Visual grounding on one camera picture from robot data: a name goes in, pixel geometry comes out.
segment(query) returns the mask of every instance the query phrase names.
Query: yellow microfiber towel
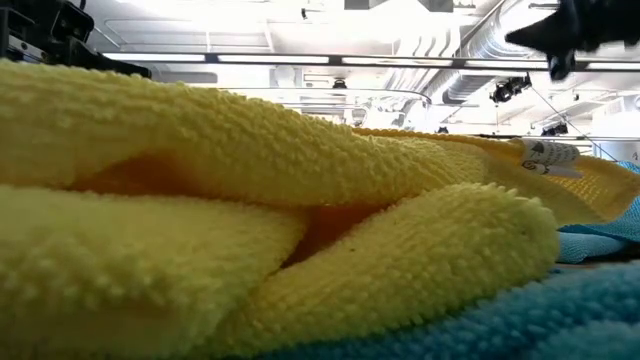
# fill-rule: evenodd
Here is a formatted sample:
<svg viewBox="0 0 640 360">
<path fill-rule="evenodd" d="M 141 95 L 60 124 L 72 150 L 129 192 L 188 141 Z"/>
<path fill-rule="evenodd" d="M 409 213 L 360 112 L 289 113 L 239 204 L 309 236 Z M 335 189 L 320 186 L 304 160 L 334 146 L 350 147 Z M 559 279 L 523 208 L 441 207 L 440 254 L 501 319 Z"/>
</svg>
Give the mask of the yellow microfiber towel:
<svg viewBox="0 0 640 360">
<path fill-rule="evenodd" d="M 251 356 L 433 321 L 544 276 L 559 224 L 611 220 L 640 189 L 587 157 L 581 179 L 533 174 L 516 142 L 0 74 L 0 358 Z"/>
</svg>

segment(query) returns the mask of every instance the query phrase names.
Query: blue fabric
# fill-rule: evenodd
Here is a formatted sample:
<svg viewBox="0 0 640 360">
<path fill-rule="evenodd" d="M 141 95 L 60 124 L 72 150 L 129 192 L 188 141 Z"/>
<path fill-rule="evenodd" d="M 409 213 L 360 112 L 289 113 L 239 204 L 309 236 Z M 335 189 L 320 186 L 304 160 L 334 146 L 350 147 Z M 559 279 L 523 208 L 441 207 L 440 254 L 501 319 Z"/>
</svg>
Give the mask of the blue fabric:
<svg viewBox="0 0 640 360">
<path fill-rule="evenodd" d="M 640 174 L 640 167 L 630 162 L 621 162 L 625 167 Z M 560 229 L 562 232 L 609 236 L 617 239 L 640 242 L 640 197 L 619 219 L 602 225 L 570 225 Z"/>
<path fill-rule="evenodd" d="M 624 249 L 628 242 L 607 236 L 592 234 L 559 233 L 560 256 L 558 262 L 578 264 L 590 257 L 614 254 Z"/>
<path fill-rule="evenodd" d="M 549 270 L 549 276 L 566 275 L 566 274 L 573 273 L 573 272 L 576 272 L 576 271 L 584 271 L 584 270 L 589 270 L 589 268 L 582 268 L 582 267 L 577 267 L 577 268 L 558 268 L 558 267 L 555 267 L 555 268 Z"/>
<path fill-rule="evenodd" d="M 302 345 L 259 359 L 637 359 L 639 284 L 640 263 L 569 272 L 433 325 Z"/>
</svg>

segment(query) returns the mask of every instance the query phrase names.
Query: track light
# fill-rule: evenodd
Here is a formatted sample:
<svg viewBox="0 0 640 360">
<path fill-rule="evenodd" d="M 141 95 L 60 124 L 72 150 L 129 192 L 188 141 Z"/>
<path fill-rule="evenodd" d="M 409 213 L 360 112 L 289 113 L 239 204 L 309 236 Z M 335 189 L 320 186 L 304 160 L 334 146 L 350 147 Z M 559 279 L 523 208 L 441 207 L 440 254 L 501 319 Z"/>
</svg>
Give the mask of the track light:
<svg viewBox="0 0 640 360">
<path fill-rule="evenodd" d="M 569 128 L 567 128 L 567 124 L 562 122 L 542 129 L 542 134 L 540 136 L 558 136 L 567 135 L 568 133 Z"/>
<path fill-rule="evenodd" d="M 344 81 L 344 79 L 336 79 L 333 82 L 333 88 L 334 89 L 346 89 L 347 88 L 347 83 Z"/>
<path fill-rule="evenodd" d="M 529 74 L 525 77 L 511 77 L 507 81 L 496 83 L 496 89 L 489 95 L 489 99 L 496 104 L 506 103 L 515 95 L 531 87 Z"/>
</svg>

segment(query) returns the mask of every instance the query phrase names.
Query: ceiling light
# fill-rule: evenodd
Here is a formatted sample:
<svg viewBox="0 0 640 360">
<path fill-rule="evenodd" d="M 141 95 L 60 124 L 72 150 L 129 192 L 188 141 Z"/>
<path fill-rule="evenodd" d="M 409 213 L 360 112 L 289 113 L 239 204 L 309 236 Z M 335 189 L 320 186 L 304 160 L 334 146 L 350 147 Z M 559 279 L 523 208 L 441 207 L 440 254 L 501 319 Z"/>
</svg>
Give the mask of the ceiling light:
<svg viewBox="0 0 640 360">
<path fill-rule="evenodd" d="M 400 66 L 431 66 L 431 67 L 448 67 L 453 64 L 453 60 L 447 59 L 411 59 L 411 58 L 393 58 L 393 57 L 345 57 L 342 58 L 343 64 L 349 65 L 400 65 Z"/>
<path fill-rule="evenodd" d="M 640 71 L 640 63 L 638 62 L 592 62 L 587 65 L 587 69 Z"/>
<path fill-rule="evenodd" d="M 218 87 L 218 84 L 216 83 L 186 83 L 185 85 L 188 85 L 191 87 L 203 87 L 203 88 Z"/>
<path fill-rule="evenodd" d="M 329 82 L 333 80 L 333 76 L 331 75 L 314 75 L 314 74 L 305 74 L 304 81 L 325 81 Z"/>
<path fill-rule="evenodd" d="M 505 69 L 547 69 L 547 62 L 540 61 L 520 61 L 520 60 L 467 60 L 465 68 L 505 68 Z"/>
<path fill-rule="evenodd" d="M 116 0 L 119 3 L 131 3 L 131 4 L 136 4 L 136 3 L 157 3 L 157 1 L 154 0 Z M 193 3 L 193 1 L 190 0 L 178 0 L 178 1 L 174 1 L 176 3 Z M 264 3 L 266 2 L 266 0 L 214 0 L 214 3 Z"/>
<path fill-rule="evenodd" d="M 501 76 L 501 77 L 519 77 L 527 76 L 526 71 L 508 71 L 508 70 L 459 70 L 460 75 L 468 76 Z"/>
<path fill-rule="evenodd" d="M 204 62 L 203 54 L 104 53 L 111 60 L 131 62 Z"/>
<path fill-rule="evenodd" d="M 256 64 L 328 64 L 328 56 L 302 55 L 218 55 L 219 62 Z"/>
<path fill-rule="evenodd" d="M 531 78 L 527 74 L 525 77 L 512 77 L 507 81 L 496 84 L 496 89 L 489 95 L 496 105 L 506 103 L 515 95 L 519 95 L 522 91 L 531 87 Z"/>
</svg>

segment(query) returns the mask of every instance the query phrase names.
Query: towel tag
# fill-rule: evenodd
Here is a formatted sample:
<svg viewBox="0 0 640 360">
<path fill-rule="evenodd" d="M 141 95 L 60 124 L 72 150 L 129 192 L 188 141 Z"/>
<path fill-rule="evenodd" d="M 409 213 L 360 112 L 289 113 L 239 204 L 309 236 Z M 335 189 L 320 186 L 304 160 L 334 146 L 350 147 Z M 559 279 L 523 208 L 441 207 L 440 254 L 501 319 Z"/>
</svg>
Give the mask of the towel tag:
<svg viewBox="0 0 640 360">
<path fill-rule="evenodd" d="M 580 150 L 569 144 L 533 139 L 517 139 L 524 145 L 521 165 L 540 175 L 579 179 L 582 174 L 573 169 Z"/>
</svg>

